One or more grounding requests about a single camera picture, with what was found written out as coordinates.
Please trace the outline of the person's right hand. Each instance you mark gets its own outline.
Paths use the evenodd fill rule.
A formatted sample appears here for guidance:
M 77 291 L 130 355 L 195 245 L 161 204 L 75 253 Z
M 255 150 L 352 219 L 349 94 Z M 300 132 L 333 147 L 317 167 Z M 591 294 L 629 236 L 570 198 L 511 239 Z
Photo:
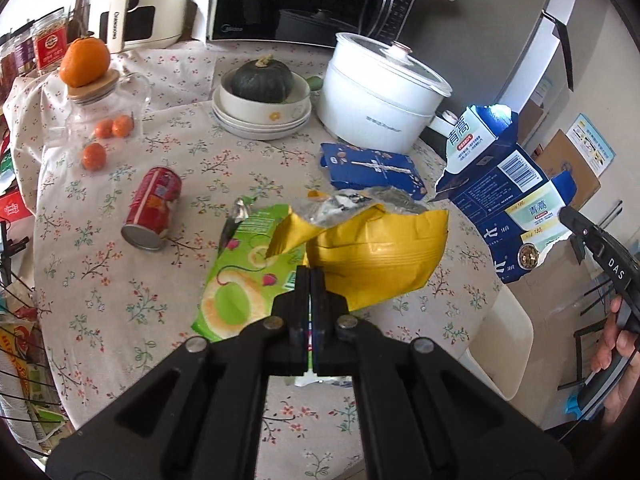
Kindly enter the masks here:
M 614 351 L 620 356 L 630 359 L 630 364 L 626 368 L 623 378 L 604 400 L 604 415 L 602 417 L 604 428 L 611 427 L 616 422 L 639 379 L 639 355 L 638 353 L 632 355 L 636 350 L 638 336 L 628 330 L 622 330 L 616 324 L 617 313 L 622 303 L 621 296 L 616 296 L 613 299 L 596 354 L 591 360 L 591 370 L 600 372 L 600 370 L 607 370 L 611 366 Z

